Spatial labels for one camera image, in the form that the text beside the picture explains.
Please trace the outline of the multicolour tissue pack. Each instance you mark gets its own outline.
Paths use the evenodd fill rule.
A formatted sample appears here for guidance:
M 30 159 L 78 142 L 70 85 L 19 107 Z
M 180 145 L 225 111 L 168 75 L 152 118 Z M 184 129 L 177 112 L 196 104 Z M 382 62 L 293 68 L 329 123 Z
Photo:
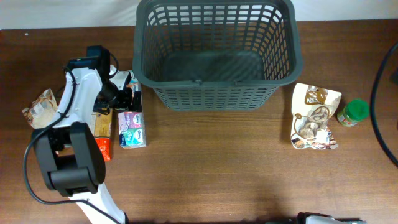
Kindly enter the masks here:
M 126 87 L 141 91 L 141 84 L 132 72 L 130 84 Z M 123 149 L 136 149 L 147 146 L 143 112 L 124 111 L 118 113 L 119 144 Z

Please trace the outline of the red brown pasta packet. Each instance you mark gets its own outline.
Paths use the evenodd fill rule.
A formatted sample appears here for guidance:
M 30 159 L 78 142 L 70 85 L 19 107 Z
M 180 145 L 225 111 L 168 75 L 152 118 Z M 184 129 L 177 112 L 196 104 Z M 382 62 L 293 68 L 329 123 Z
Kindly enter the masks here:
M 95 138 L 95 141 L 103 155 L 105 161 L 111 160 L 111 123 L 112 115 L 110 112 L 107 115 L 93 112 L 89 128 Z

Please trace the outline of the beige rice bag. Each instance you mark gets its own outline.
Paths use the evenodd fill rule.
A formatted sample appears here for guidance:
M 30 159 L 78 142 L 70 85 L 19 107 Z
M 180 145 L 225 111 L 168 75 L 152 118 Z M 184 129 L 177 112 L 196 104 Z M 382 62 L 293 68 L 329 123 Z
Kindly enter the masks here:
M 34 129 L 45 128 L 48 126 L 55 114 L 58 106 L 52 90 L 45 90 L 29 107 L 22 110 L 22 114 L 28 124 Z

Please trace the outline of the grey plastic shopping basket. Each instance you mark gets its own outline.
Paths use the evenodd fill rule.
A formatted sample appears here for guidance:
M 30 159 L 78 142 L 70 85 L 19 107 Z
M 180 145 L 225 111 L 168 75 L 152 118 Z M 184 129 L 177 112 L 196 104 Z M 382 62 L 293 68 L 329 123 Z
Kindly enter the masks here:
M 289 0 L 141 1 L 134 75 L 173 110 L 254 110 L 303 71 Z

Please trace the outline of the beige mushroom snack bag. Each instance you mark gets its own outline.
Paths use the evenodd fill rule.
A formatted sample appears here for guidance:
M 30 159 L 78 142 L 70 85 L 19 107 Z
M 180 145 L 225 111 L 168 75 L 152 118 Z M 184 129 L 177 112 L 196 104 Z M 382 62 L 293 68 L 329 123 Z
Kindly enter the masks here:
M 332 150 L 338 147 L 328 127 L 341 93 L 298 83 L 292 95 L 290 142 L 296 149 Z

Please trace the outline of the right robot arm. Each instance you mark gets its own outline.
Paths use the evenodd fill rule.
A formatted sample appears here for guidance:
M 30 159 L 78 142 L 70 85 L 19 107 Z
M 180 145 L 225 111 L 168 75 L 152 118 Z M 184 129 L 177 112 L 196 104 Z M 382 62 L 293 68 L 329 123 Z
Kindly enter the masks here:
M 335 219 L 330 215 L 321 213 L 300 212 L 297 215 L 297 224 L 367 224 L 360 219 Z

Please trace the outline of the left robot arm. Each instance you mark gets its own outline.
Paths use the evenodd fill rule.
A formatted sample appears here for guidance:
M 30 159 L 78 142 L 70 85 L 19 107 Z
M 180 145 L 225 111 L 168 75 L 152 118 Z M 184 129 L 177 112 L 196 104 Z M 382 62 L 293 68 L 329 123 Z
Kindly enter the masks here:
M 89 123 L 94 112 L 102 114 L 142 111 L 141 92 L 114 82 L 111 71 L 115 56 L 101 45 L 89 46 L 85 57 L 71 59 L 64 67 L 66 84 L 58 110 L 44 128 L 35 129 L 25 150 L 24 183 L 33 199 L 44 205 L 77 204 L 92 223 L 129 223 L 106 185 L 106 164 Z M 27 158 L 34 151 L 44 184 L 63 200 L 37 196 L 29 183 Z

